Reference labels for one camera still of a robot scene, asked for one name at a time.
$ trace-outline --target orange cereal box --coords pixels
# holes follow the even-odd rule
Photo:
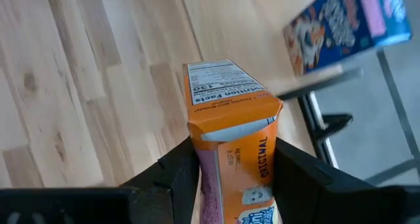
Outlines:
[[[282,101],[229,59],[183,70],[202,171],[200,223],[277,223],[272,181]]]

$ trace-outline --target blue cereal box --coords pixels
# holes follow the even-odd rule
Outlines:
[[[402,0],[315,0],[283,29],[296,75],[411,38]]]

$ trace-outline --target pink stripe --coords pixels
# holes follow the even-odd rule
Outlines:
[[[361,0],[372,37],[384,35],[387,27],[382,15],[379,0]]]

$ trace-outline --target cereal box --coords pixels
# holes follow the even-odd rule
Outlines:
[[[282,101],[229,59],[184,65],[201,171],[200,223],[277,223],[272,194]]]
[[[411,28],[403,0],[315,0],[283,34],[300,76],[374,47],[407,41]]]

